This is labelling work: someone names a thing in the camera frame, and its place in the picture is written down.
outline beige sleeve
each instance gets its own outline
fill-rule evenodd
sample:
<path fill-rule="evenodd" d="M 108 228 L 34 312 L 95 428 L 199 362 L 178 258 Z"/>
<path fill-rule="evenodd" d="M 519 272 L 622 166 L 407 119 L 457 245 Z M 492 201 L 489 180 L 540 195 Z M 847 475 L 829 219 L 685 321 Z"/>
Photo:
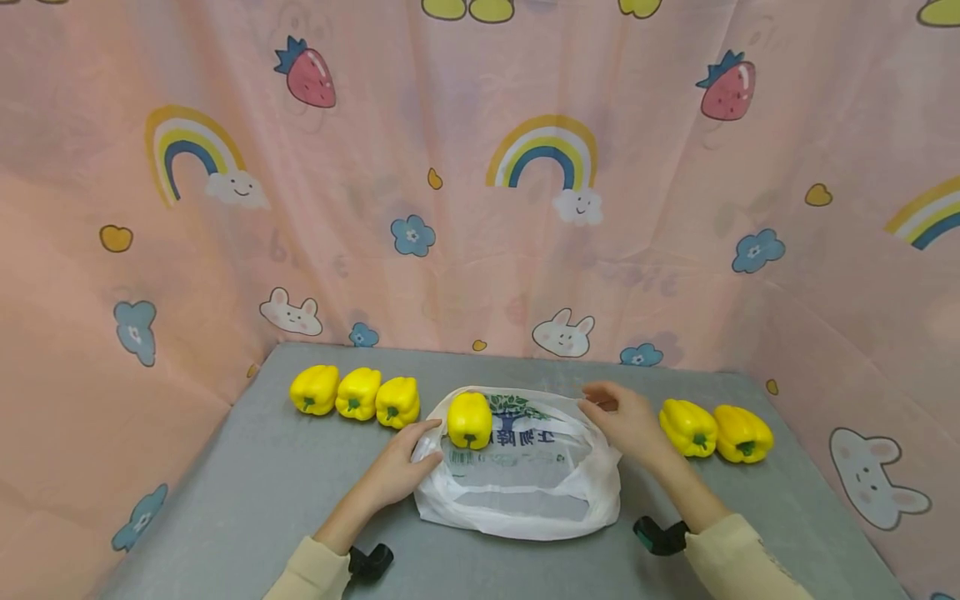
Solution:
<path fill-rule="evenodd" d="M 698 536 L 686 534 L 684 553 L 716 600 L 812 600 L 741 515 L 727 516 Z"/>
<path fill-rule="evenodd" d="M 303 538 L 263 600 L 340 600 L 350 581 L 350 558 Z"/>

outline right hand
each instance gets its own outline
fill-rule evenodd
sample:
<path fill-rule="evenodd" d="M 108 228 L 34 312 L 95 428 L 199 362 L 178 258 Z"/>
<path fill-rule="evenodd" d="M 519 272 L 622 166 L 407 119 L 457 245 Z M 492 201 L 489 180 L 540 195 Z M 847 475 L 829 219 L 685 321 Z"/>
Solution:
<path fill-rule="evenodd" d="M 580 410 L 600 428 L 607 440 L 646 469 L 680 456 L 666 434 L 650 400 L 612 381 L 584 386 Z"/>

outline pink curtain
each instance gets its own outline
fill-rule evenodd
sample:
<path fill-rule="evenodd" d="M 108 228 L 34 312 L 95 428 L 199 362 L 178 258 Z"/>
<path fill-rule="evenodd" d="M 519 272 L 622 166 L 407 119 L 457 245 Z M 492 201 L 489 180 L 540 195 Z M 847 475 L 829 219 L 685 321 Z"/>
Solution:
<path fill-rule="evenodd" d="M 957 596 L 958 26 L 0 2 L 5 593 L 95 594 L 304 341 L 749 372 L 907 590 Z"/>

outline bell pepper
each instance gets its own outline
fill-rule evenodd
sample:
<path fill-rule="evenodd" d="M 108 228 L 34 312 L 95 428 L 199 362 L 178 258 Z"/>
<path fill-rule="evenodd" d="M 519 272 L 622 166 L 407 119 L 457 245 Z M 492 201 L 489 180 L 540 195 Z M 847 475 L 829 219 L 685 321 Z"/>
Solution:
<path fill-rule="evenodd" d="M 747 409 L 721 404 L 713 416 L 720 430 L 717 450 L 731 463 L 758 463 L 774 447 L 774 432 Z"/>
<path fill-rule="evenodd" d="M 290 399 L 307 415 L 325 415 L 333 410 L 340 372 L 334 366 L 316 365 L 297 375 L 290 384 Z"/>
<path fill-rule="evenodd" d="M 348 419 L 370 420 L 376 414 L 380 371 L 366 367 L 348 373 L 337 390 L 337 412 Z"/>
<path fill-rule="evenodd" d="M 463 392 L 446 411 L 446 433 L 453 445 L 480 450 L 490 442 L 493 413 L 483 394 Z"/>
<path fill-rule="evenodd" d="M 413 377 L 394 377 L 376 393 L 376 419 L 381 425 L 403 429 L 420 416 L 420 394 Z"/>
<path fill-rule="evenodd" d="M 717 422 L 689 400 L 668 398 L 660 410 L 660 428 L 683 456 L 706 458 L 717 446 Z"/>

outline gray table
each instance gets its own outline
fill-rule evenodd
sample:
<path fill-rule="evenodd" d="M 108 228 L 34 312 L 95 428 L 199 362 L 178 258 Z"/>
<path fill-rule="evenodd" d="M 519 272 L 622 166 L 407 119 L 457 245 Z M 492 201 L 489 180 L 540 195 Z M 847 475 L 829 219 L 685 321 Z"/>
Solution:
<path fill-rule="evenodd" d="M 671 396 L 707 408 L 739 404 L 770 423 L 777 447 L 750 467 L 716 457 L 696 463 L 710 486 L 751 521 L 814 597 L 906 598 L 764 393 L 744 376 L 307 344 L 274 350 L 102 598 L 243 600 L 266 592 L 300 538 L 316 530 L 391 437 L 375 421 L 298 413 L 287 390 L 297 373 L 315 364 L 341 372 L 369 366 L 385 379 L 413 375 L 424 415 L 463 385 L 576 397 L 593 379 L 619 381 L 657 405 Z M 378 584 L 351 586 L 347 597 L 706 598 L 682 556 L 648 554 L 631 530 L 641 515 L 664 526 L 678 520 L 665 495 L 633 465 L 622 464 L 621 474 L 619 521 L 577 540 L 503 540 L 443 527 L 421 521 L 408 499 L 379 515 L 357 542 L 368 551 L 385 542 L 396 554 L 394 564 Z"/>

